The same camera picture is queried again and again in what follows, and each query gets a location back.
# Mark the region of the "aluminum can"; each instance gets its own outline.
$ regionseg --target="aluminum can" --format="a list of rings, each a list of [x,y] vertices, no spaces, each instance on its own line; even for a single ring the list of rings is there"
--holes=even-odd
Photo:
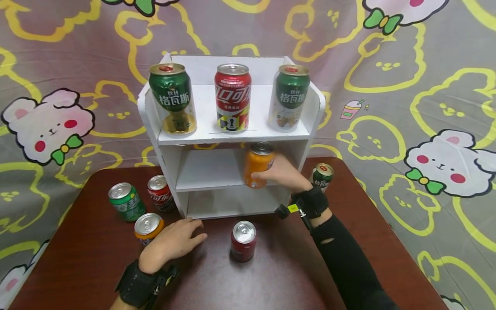
[[[309,181],[325,192],[334,176],[334,170],[328,164],[320,163],[312,171]]]
[[[296,129],[309,86],[310,76],[306,67],[295,64],[280,66],[272,87],[269,125],[279,130]]]
[[[234,225],[231,232],[231,254],[240,262],[249,261],[255,254],[255,225],[249,221],[241,221]]]
[[[267,142],[257,142],[250,146],[245,161],[245,184],[251,188],[261,188],[266,180],[254,179],[253,172],[269,170],[274,162],[274,147]]]
[[[148,181],[148,193],[152,197],[153,204],[160,212],[171,212],[176,208],[174,198],[165,176],[154,176]]]
[[[134,222],[146,212],[146,206],[129,183],[119,183],[109,190],[109,201],[127,222]]]
[[[136,220],[134,224],[134,235],[142,244],[147,246],[158,236],[164,227],[165,222],[160,215],[146,213]]]
[[[246,130],[251,98],[248,67],[238,63],[221,64],[214,82],[218,126],[225,131]]]
[[[162,129],[171,134],[193,133],[196,130],[196,112],[185,67],[178,63],[153,65],[148,83],[153,97],[165,110]]]

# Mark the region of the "table surface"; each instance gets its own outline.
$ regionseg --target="table surface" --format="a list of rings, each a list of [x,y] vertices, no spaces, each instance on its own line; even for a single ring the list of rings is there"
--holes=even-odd
[[[333,213],[360,244],[386,292],[402,310],[446,309],[341,160],[309,158],[304,175],[319,162],[334,169],[326,191]],[[133,223],[120,219],[107,192],[116,183],[129,182],[154,211],[146,184],[157,174],[158,167],[95,173],[10,309],[108,309],[117,297],[113,291],[122,272],[142,247]],[[180,219],[177,212],[162,216],[166,224]],[[191,254],[173,261],[181,274],[161,293],[156,309],[344,309],[297,214],[285,220],[274,214],[243,217],[255,224],[259,238],[254,258],[246,263],[229,256],[230,232],[240,219],[204,221],[209,237]]]

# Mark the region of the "can lid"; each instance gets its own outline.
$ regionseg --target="can lid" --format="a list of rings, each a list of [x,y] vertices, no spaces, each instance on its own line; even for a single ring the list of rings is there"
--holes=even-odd
[[[323,176],[327,176],[327,177],[330,177],[331,175],[334,174],[334,170],[332,169],[332,167],[328,164],[324,164],[324,163],[320,163],[317,165],[317,171],[323,175]]]
[[[134,224],[134,231],[139,235],[148,235],[157,229],[161,217],[155,213],[141,215]]]
[[[255,225],[249,221],[241,221],[234,225],[233,228],[234,239],[237,242],[247,244],[252,242],[256,236]]]
[[[283,64],[279,67],[279,72],[293,76],[306,76],[310,74],[308,68],[297,64]]]
[[[115,184],[109,190],[109,198],[112,199],[121,199],[127,196],[131,192],[131,184],[123,182],[119,184]]]
[[[165,180],[165,176],[154,176],[148,181],[148,188],[151,190],[159,190],[163,189],[167,186],[167,181]]]
[[[274,147],[267,142],[257,142],[251,145],[251,150],[253,153],[258,155],[270,155],[274,152]]]
[[[249,71],[248,67],[239,63],[225,63],[217,67],[217,72],[227,75],[243,75]]]
[[[185,66],[178,63],[158,63],[150,67],[150,73],[155,75],[176,75],[185,71]]]

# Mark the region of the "red can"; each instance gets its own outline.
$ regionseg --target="red can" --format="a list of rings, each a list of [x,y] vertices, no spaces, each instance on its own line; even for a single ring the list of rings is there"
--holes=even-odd
[[[248,128],[251,76],[248,67],[226,63],[217,67],[215,99],[217,124],[225,131],[243,131]]]
[[[256,229],[249,221],[241,221],[234,225],[231,233],[231,254],[240,262],[249,261],[255,254]]]
[[[148,181],[148,193],[160,212],[171,212],[176,208],[174,198],[165,176],[154,176]]]

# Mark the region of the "green can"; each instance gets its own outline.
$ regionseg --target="green can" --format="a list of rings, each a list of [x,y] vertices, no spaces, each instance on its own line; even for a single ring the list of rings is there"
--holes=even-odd
[[[320,163],[312,171],[310,182],[320,187],[325,192],[334,176],[334,170],[328,164]]]
[[[189,134],[196,130],[191,80],[178,63],[159,63],[150,68],[148,79],[153,97],[165,110],[162,129],[172,134]]]
[[[134,186],[129,183],[119,183],[109,191],[110,203],[127,222],[134,222],[146,213],[146,207]]]
[[[309,70],[301,65],[279,67],[272,88],[269,124],[281,130],[294,130],[300,121],[310,86]]]

